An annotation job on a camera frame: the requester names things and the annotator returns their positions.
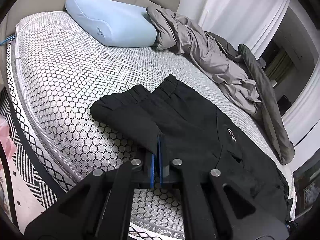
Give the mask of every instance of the gray blanket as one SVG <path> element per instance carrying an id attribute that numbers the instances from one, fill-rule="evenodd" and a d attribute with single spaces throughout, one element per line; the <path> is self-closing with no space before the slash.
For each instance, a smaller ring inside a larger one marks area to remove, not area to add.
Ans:
<path id="1" fill-rule="evenodd" d="M 188 54 L 231 102 L 264 125 L 276 157 L 281 164 L 289 163 L 294 157 L 293 145 L 272 85 L 250 50 L 240 44 L 236 51 L 223 38 L 204 32 L 189 18 L 160 6 L 148 7 L 147 13 L 158 30 L 156 49 L 172 48 L 175 53 Z"/>

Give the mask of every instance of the white mesh mattress cover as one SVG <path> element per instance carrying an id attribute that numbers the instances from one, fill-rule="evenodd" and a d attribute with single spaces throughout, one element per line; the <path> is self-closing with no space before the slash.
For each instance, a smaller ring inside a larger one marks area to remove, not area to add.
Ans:
<path id="1" fill-rule="evenodd" d="M 14 53 L 19 96 L 28 119 L 73 179 L 82 179 L 94 168 L 118 168 L 135 155 L 132 141 L 92 119 L 92 103 L 137 84 L 152 92 L 171 73 L 214 103 L 276 163 L 289 185 L 294 219 L 296 194 L 290 168 L 279 163 L 253 119 L 184 56 L 150 47 L 103 46 L 66 12 L 23 18 L 16 26 Z M 132 215 L 183 230 L 178 200 L 159 185 L 152 191 L 136 190 L 133 202 Z"/>

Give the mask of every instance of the mattress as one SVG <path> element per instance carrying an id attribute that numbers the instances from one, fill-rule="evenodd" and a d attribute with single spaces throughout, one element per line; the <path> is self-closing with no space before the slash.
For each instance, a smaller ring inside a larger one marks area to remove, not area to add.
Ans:
<path id="1" fill-rule="evenodd" d="M 92 103 L 137 84 L 152 92 L 169 73 L 214 103 L 276 163 L 289 185 L 294 219 L 290 168 L 279 163 L 254 120 L 187 57 L 152 47 L 103 46 L 60 11 L 22 19 L 8 46 L 8 83 L 21 127 L 40 162 L 66 191 L 93 169 L 116 169 L 136 154 L 130 139 L 91 117 Z M 162 239 L 184 238 L 180 200 L 158 183 L 152 190 L 136 189 L 131 226 Z"/>

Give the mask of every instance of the sheer curtain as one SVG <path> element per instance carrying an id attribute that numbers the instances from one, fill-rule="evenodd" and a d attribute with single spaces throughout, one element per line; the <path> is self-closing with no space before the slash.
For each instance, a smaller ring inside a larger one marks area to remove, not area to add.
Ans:
<path id="1" fill-rule="evenodd" d="M 245 44 L 258 59 L 279 27 L 290 0 L 207 0 L 199 25 L 230 42 Z"/>

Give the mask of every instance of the pillow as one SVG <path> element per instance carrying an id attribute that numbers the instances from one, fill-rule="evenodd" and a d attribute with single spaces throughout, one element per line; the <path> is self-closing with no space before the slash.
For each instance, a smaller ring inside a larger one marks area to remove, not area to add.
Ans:
<path id="1" fill-rule="evenodd" d="M 92 37 L 106 46 L 149 47 L 157 32 L 146 8 L 111 0 L 66 0 L 66 10 Z"/>

